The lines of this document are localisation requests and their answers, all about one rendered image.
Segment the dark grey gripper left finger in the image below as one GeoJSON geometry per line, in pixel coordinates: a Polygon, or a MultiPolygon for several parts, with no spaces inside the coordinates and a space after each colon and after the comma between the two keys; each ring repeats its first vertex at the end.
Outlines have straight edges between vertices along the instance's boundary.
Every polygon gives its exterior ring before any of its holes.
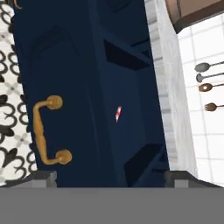
{"type": "Polygon", "coordinates": [[[56,183],[56,171],[35,171],[22,180],[12,181],[6,186],[10,188],[54,188],[56,183]]]}

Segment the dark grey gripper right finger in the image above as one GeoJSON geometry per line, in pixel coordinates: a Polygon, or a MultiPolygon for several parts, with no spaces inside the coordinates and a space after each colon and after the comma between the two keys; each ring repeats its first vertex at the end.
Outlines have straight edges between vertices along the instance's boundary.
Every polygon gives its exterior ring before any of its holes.
{"type": "Polygon", "coordinates": [[[220,188],[219,185],[195,178],[188,171],[166,171],[164,180],[166,188],[220,188]]]}

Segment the red and white striped straw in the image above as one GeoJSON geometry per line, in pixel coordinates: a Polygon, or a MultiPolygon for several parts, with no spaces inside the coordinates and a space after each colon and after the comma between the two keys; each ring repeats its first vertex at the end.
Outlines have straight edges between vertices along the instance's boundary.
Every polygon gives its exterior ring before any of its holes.
{"type": "Polygon", "coordinates": [[[119,106],[115,112],[115,122],[117,123],[118,120],[119,120],[119,116],[121,114],[121,111],[122,111],[122,106],[119,106]]]}

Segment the navy blue drawer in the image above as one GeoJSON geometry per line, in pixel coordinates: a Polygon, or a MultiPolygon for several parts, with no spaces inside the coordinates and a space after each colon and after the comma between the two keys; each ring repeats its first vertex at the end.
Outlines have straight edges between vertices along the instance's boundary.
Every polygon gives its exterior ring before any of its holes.
{"type": "Polygon", "coordinates": [[[161,187],[169,168],[144,0],[13,0],[16,54],[29,128],[40,109],[45,165],[60,187],[161,187]],[[116,122],[116,110],[122,111],[116,122]]]}

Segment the brown wooden fork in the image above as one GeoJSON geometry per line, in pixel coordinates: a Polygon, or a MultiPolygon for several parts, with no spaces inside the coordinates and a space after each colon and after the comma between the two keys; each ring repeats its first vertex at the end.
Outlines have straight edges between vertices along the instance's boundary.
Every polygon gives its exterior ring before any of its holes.
{"type": "Polygon", "coordinates": [[[215,111],[217,108],[224,108],[224,105],[216,105],[215,103],[211,102],[206,104],[204,107],[206,111],[210,111],[210,112],[215,111]]]}

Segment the brown wooden slotted spoon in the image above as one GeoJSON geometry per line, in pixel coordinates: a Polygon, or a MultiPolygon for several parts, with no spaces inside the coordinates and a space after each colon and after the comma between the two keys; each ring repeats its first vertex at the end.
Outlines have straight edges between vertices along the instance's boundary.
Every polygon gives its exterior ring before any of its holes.
{"type": "Polygon", "coordinates": [[[199,85],[199,91],[200,92],[208,92],[210,91],[212,88],[216,88],[216,87],[221,87],[224,86],[224,83],[221,84],[217,84],[217,85],[212,85],[210,83],[204,83],[202,85],[199,85]]]}

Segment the small grey hanging spoon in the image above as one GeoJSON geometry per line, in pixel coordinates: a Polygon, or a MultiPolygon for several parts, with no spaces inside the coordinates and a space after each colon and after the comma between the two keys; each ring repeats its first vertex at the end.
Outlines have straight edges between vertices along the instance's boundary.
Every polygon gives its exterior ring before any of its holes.
{"type": "Polygon", "coordinates": [[[198,73],[196,75],[196,81],[198,83],[201,83],[206,78],[216,77],[216,76],[220,76],[220,75],[224,75],[224,73],[216,73],[216,74],[211,74],[211,75],[207,75],[207,76],[203,76],[201,73],[198,73]]]}

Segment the large grey hanging spoon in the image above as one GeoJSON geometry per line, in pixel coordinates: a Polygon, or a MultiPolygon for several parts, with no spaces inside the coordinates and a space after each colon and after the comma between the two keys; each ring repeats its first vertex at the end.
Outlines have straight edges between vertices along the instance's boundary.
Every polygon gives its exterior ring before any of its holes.
{"type": "Polygon", "coordinates": [[[209,64],[209,63],[203,62],[203,63],[199,63],[199,64],[194,68],[194,70],[195,70],[196,72],[198,72],[198,73],[204,73],[204,72],[206,72],[210,67],[218,66],[218,65],[221,65],[221,64],[224,64],[224,61],[217,62],[217,63],[213,63],[213,64],[209,64]]]}

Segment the brown wall cabinet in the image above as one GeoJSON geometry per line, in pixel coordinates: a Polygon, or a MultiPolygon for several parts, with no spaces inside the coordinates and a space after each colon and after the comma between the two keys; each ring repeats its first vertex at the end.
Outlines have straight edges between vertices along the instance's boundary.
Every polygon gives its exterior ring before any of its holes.
{"type": "Polygon", "coordinates": [[[224,12],[224,0],[165,0],[174,31],[183,29],[224,12]]]}

